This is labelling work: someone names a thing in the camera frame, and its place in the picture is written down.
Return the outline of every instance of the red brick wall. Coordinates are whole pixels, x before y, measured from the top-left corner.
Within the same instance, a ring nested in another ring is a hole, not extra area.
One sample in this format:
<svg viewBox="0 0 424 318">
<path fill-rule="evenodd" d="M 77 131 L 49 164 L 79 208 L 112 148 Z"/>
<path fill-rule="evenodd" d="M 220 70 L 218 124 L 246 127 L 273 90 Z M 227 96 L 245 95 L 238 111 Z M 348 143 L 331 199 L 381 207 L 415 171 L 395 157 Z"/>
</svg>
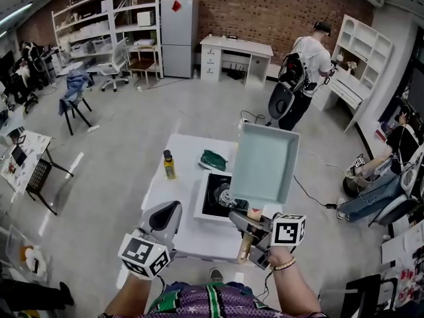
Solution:
<svg viewBox="0 0 424 318">
<path fill-rule="evenodd" d="M 308 33 L 315 21 L 331 23 L 333 35 L 325 45 L 335 47 L 343 16 L 348 14 L 372 24 L 373 6 L 365 0 L 199 0 L 199 41 L 209 32 L 236 34 L 245 40 L 272 46 L 273 62 L 280 62 L 294 40 Z M 17 31 L 19 40 L 54 44 L 51 10 L 59 11 L 68 0 L 53 0 Z"/>
</svg>

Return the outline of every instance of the yellow bottle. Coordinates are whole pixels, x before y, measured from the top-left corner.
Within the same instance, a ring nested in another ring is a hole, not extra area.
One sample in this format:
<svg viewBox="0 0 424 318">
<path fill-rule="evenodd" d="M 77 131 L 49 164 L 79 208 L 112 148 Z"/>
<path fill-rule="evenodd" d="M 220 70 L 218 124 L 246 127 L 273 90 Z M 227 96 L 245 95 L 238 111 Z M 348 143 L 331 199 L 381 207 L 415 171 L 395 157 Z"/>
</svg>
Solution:
<svg viewBox="0 0 424 318">
<path fill-rule="evenodd" d="M 164 151 L 164 166 L 166 177 L 168 177 L 168 179 L 175 179 L 177 175 L 175 174 L 174 159 L 172 159 L 172 155 L 169 150 Z"/>
</svg>

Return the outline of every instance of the ceiling light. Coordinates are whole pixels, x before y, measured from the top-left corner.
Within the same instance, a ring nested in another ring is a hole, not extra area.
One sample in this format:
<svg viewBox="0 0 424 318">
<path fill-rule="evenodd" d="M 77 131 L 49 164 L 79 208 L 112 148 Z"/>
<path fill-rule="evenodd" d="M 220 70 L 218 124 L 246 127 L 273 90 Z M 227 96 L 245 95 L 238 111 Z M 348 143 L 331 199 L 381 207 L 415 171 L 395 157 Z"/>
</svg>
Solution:
<svg viewBox="0 0 424 318">
<path fill-rule="evenodd" d="M 20 12 L 23 12 L 25 9 L 28 9 L 29 7 L 31 7 L 31 5 L 32 5 L 32 3 L 29 3 L 28 5 L 21 7 L 20 9 L 16 10 L 15 12 L 9 14 L 4 19 L 0 20 L 0 25 L 4 24 L 6 21 L 12 19 L 15 15 L 18 15 Z"/>
</svg>

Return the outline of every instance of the refrigerator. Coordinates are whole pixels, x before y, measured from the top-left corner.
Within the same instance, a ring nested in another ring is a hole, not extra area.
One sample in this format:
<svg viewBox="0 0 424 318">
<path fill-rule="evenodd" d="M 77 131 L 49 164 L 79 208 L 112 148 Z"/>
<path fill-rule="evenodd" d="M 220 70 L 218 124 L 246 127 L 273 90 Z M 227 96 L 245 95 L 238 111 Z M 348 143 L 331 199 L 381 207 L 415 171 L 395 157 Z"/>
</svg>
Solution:
<svg viewBox="0 0 424 318">
<path fill-rule="evenodd" d="M 164 75 L 191 78 L 197 42 L 198 0 L 161 0 Z"/>
</svg>

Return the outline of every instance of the man in white shirt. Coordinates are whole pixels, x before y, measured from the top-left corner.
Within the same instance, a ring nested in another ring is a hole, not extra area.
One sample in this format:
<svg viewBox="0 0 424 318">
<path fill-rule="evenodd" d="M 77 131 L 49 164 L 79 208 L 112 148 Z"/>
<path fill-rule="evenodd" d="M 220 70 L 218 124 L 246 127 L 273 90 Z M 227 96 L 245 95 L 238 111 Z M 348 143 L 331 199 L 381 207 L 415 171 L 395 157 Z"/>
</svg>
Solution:
<svg viewBox="0 0 424 318">
<path fill-rule="evenodd" d="M 311 104 L 312 96 L 317 90 L 319 77 L 331 74 L 331 57 L 321 44 L 325 36 L 330 36 L 331 26 L 323 21 L 315 23 L 311 35 L 303 36 L 295 41 L 293 52 L 302 53 L 307 59 L 309 86 L 295 92 L 295 99 L 288 114 L 278 121 L 281 129 L 291 131 Z"/>
</svg>

